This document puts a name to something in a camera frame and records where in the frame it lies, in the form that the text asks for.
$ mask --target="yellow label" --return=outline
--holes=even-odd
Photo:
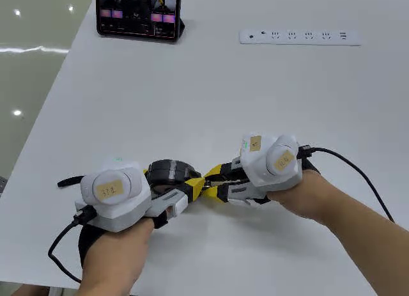
[[[96,195],[98,196],[99,200],[105,200],[120,194],[123,194],[121,180],[114,180],[112,182],[96,186]]]
[[[285,151],[278,160],[275,161],[274,167],[278,171],[284,170],[285,167],[294,159],[294,155],[290,151]]]
[[[261,136],[250,137],[250,152],[259,151],[261,149]]]

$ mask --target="power outlet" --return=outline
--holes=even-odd
[[[272,39],[280,39],[280,37],[281,37],[280,32],[278,32],[278,31],[272,31],[271,32],[271,38]]]
[[[306,31],[306,32],[304,33],[304,38],[305,38],[306,40],[312,40],[312,39],[314,39],[314,33],[313,33],[313,32],[310,32],[310,31]]]
[[[289,40],[296,40],[297,39],[297,33],[294,31],[288,31],[287,37]]]
[[[240,43],[270,43],[277,45],[362,45],[355,31],[245,29],[240,31]]]
[[[322,32],[321,37],[324,40],[331,40],[332,39],[331,32]]]

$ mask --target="white plastic housing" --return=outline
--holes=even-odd
[[[102,199],[98,186],[118,181],[122,186],[119,194]],[[127,214],[151,199],[148,181],[137,163],[133,163],[133,167],[86,175],[81,180],[81,194],[84,202],[93,205],[98,215],[110,219]]]
[[[261,136],[256,141],[258,148],[251,148],[252,137]],[[251,183],[256,187],[284,183],[300,173],[297,164],[298,143],[295,136],[247,134],[243,136],[240,162]],[[287,162],[277,168],[277,161],[284,157]]]

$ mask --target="black strap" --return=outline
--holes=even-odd
[[[84,176],[73,176],[71,178],[58,182],[57,186],[61,188],[61,187],[71,186],[74,184],[80,184],[82,178],[84,178]]]
[[[163,211],[158,217],[150,217],[153,220],[155,229],[159,229],[167,224],[167,214]]]
[[[302,170],[314,170],[317,173],[321,174],[318,169],[314,165],[311,164],[311,162],[307,159],[301,159],[301,168]]]
[[[89,248],[98,240],[106,231],[101,228],[86,224],[81,229],[81,234],[78,239],[78,251],[81,259],[81,266],[84,265],[85,256]]]

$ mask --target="white table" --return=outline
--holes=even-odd
[[[205,173],[235,157],[252,130],[338,150],[409,228],[406,2],[183,0],[187,29],[176,45],[100,38],[92,4],[0,200],[0,280],[77,286],[47,257],[79,196],[57,181],[117,156],[145,167],[178,159]],[[252,27],[356,29],[366,44],[240,45],[239,30]],[[356,172],[329,155],[313,162],[381,212]],[[80,276],[77,237],[56,254]],[[154,233],[133,291],[373,294],[324,227],[275,204],[251,210],[203,199]]]

